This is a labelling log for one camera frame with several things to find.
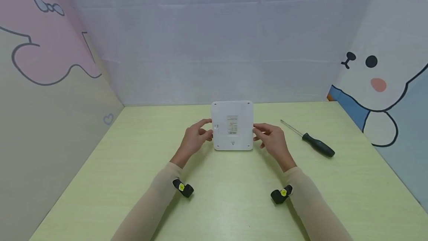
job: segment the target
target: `pink cartoon character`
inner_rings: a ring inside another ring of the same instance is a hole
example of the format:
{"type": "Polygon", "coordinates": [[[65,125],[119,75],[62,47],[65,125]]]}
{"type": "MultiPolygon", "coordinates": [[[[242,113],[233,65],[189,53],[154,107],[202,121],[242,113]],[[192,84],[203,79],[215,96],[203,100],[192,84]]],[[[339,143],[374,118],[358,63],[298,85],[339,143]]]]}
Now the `pink cartoon character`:
{"type": "Polygon", "coordinates": [[[0,29],[28,37],[12,52],[12,62],[28,80],[53,85],[73,67],[101,76],[68,0],[0,0],[0,10],[0,29]]]}

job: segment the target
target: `arm sleeve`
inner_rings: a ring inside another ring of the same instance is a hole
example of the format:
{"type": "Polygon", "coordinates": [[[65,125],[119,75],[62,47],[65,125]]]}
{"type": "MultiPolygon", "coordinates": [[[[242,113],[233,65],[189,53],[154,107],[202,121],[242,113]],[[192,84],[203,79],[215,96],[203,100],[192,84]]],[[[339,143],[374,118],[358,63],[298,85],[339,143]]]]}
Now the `arm sleeve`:
{"type": "Polygon", "coordinates": [[[313,181],[299,167],[284,173],[292,185],[290,199],[311,241],[351,241],[352,238],[321,196],[313,181]]]}
{"type": "Polygon", "coordinates": [[[149,241],[174,197],[176,190],[172,181],[180,176],[181,171],[180,167],[168,162],[130,210],[111,241],[149,241]]]}

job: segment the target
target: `screwdriver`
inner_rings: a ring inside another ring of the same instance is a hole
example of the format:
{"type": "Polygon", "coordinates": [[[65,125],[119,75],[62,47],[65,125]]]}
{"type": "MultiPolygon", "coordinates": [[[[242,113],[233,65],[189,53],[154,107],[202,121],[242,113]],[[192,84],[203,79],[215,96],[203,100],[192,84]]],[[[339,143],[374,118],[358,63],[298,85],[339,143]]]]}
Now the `screwdriver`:
{"type": "Polygon", "coordinates": [[[321,140],[314,139],[313,137],[310,137],[309,134],[307,134],[307,133],[302,134],[297,129],[295,129],[292,126],[290,126],[289,124],[285,123],[285,121],[282,119],[281,119],[281,123],[283,123],[284,125],[291,128],[297,134],[300,134],[300,136],[302,136],[302,140],[309,143],[312,146],[312,148],[315,149],[316,151],[318,151],[319,153],[321,153],[327,157],[333,157],[334,156],[335,152],[333,151],[332,148],[328,147],[328,145],[326,143],[323,143],[323,142],[321,142],[321,140]]]}

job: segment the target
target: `black wrist strap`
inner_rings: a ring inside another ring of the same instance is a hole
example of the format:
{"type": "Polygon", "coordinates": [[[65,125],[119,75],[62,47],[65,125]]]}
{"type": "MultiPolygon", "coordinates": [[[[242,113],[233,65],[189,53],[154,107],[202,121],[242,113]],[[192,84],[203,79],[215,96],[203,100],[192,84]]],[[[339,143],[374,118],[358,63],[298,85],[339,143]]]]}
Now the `black wrist strap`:
{"type": "Polygon", "coordinates": [[[270,196],[275,204],[282,204],[292,192],[293,187],[291,185],[287,185],[281,190],[274,190],[272,193],[270,193],[270,196]]]}
{"type": "Polygon", "coordinates": [[[180,179],[175,179],[174,181],[172,181],[172,184],[183,196],[187,198],[189,198],[194,192],[193,187],[191,187],[191,185],[184,185],[184,183],[182,183],[180,179]]]}

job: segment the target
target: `bear eye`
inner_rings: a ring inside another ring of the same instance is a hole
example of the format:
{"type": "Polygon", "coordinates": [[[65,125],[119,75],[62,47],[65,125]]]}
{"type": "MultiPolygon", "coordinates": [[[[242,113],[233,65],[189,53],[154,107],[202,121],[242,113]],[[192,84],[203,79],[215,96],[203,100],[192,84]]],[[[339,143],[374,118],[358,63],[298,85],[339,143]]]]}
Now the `bear eye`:
{"type": "Polygon", "coordinates": [[[366,59],[366,66],[368,68],[373,68],[377,65],[377,58],[374,55],[370,55],[369,57],[367,57],[366,59]]]}

